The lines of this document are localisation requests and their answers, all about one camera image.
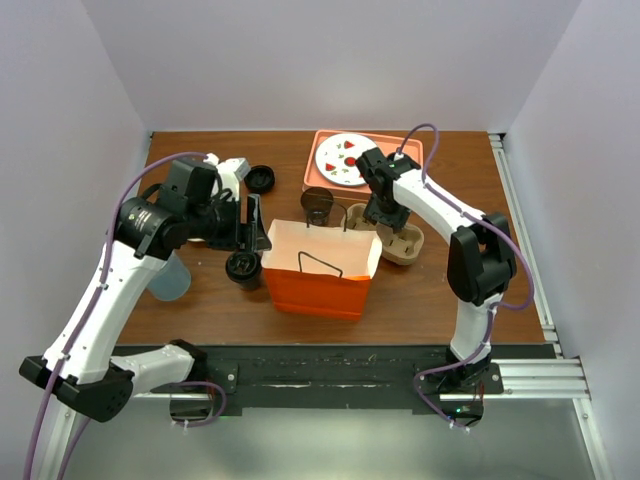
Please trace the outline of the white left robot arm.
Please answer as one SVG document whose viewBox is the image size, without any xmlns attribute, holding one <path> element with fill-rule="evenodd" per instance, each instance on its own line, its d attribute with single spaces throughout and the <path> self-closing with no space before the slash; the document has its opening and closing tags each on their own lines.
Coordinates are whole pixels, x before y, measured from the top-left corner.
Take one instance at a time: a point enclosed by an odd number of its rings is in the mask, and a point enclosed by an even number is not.
<svg viewBox="0 0 640 480">
<path fill-rule="evenodd" d="M 170 166 L 164 182 L 136 197 L 121 196 L 71 319 L 44 354 L 25 358 L 19 369 L 62 404 L 101 423 L 139 393 L 169 384 L 196 392 L 209 377 L 206 353 L 184 340 L 129 357 L 113 353 L 143 291 L 179 263 L 176 250 L 197 239 L 229 252 L 227 276 L 251 289 L 261 275 L 261 254 L 271 247 L 259 195 L 240 196 L 250 171 L 246 159 L 185 152 L 164 161 Z"/>
</svg>

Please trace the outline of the orange paper bag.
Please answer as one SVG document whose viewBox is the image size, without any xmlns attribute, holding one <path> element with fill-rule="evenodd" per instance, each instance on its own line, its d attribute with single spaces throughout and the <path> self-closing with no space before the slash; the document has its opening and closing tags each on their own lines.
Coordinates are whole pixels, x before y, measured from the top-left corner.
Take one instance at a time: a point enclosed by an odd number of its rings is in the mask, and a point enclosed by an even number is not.
<svg viewBox="0 0 640 480">
<path fill-rule="evenodd" d="M 275 219 L 268 238 L 261 264 L 277 310 L 361 319 L 382 252 L 376 232 Z"/>
</svg>

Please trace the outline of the beige pulp cup carrier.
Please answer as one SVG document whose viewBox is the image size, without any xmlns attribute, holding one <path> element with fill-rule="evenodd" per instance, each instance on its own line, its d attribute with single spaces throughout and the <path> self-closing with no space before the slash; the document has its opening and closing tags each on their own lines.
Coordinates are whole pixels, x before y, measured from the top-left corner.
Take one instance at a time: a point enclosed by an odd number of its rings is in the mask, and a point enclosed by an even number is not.
<svg viewBox="0 0 640 480">
<path fill-rule="evenodd" d="M 391 227 L 366 220 L 365 208 L 364 203 L 348 207 L 341 225 L 352 230 L 375 231 L 382 243 L 382 257 L 389 262 L 399 266 L 415 263 L 424 245 L 423 231 L 418 226 L 407 223 L 401 231 L 395 233 Z"/>
</svg>

